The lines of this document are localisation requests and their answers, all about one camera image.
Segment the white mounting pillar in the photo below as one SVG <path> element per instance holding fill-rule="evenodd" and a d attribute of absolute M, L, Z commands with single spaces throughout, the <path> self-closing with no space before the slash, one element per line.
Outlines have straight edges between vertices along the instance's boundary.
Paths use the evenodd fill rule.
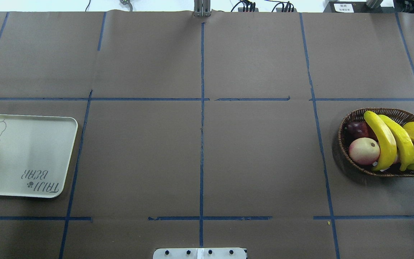
<path fill-rule="evenodd" d="M 156 249 L 153 259 L 247 259 L 241 247 L 192 247 Z"/>

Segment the cream bear tray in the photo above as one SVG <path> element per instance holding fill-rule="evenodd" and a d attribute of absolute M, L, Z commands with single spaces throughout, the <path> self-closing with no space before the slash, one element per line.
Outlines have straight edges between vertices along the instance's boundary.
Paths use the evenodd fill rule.
<path fill-rule="evenodd" d="M 0 196 L 60 195 L 77 131 L 71 117 L 0 114 Z"/>

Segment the black box with label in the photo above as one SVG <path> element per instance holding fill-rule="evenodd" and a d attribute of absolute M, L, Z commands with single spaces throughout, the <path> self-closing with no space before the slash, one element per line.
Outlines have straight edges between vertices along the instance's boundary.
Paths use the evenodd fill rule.
<path fill-rule="evenodd" d="M 368 13 L 366 2 L 328 1 L 323 13 Z"/>

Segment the brown wicker basket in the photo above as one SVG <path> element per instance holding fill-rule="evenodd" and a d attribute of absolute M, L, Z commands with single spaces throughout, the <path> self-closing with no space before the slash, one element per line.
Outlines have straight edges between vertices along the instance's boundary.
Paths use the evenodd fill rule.
<path fill-rule="evenodd" d="M 352 110 L 341 120 L 332 147 L 344 172 L 414 177 L 414 114 L 394 108 Z"/>

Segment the aluminium frame post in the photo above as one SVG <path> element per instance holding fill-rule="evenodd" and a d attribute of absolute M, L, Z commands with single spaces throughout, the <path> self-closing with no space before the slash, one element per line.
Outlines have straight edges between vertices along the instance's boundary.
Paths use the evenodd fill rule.
<path fill-rule="evenodd" d="M 194 0 L 194 17 L 211 16 L 211 0 Z"/>

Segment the dark red apple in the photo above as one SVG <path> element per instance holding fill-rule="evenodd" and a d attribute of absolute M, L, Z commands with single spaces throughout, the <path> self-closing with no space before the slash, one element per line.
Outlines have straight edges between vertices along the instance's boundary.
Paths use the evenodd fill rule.
<path fill-rule="evenodd" d="M 354 138 L 370 138 L 377 141 L 377 137 L 366 122 L 353 121 L 347 124 L 347 132 Z"/>

